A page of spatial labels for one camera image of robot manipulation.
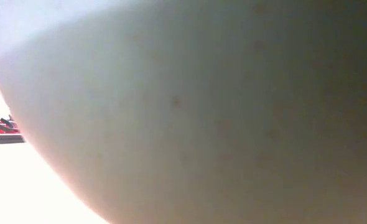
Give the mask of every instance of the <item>overexposed background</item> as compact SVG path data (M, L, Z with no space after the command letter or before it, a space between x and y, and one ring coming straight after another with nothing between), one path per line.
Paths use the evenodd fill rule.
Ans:
M0 145L0 224L106 223L28 143Z

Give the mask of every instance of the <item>bright light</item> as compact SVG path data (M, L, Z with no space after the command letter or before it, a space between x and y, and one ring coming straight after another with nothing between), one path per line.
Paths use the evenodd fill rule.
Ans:
M87 208L30 144L0 145L0 224L106 223Z

